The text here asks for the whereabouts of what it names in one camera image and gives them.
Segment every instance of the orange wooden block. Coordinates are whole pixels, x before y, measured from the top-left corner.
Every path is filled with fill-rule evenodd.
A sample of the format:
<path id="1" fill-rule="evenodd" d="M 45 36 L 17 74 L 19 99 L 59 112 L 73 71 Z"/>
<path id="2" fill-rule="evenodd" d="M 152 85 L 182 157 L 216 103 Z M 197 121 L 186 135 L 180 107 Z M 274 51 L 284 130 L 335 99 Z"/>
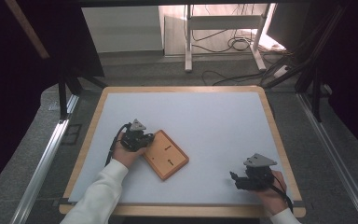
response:
<path id="1" fill-rule="evenodd" d="M 144 157 L 162 180 L 168 179 L 188 163 L 185 152 L 162 130 L 155 133 L 155 139 Z"/>

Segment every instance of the wall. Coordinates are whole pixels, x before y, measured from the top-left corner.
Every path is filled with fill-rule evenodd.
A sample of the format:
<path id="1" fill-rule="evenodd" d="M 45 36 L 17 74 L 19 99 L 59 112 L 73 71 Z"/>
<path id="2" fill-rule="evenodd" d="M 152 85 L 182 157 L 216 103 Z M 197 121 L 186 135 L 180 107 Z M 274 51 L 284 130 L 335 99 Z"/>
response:
<path id="1" fill-rule="evenodd" d="M 163 49 L 158 7 L 82 10 L 98 53 Z"/>

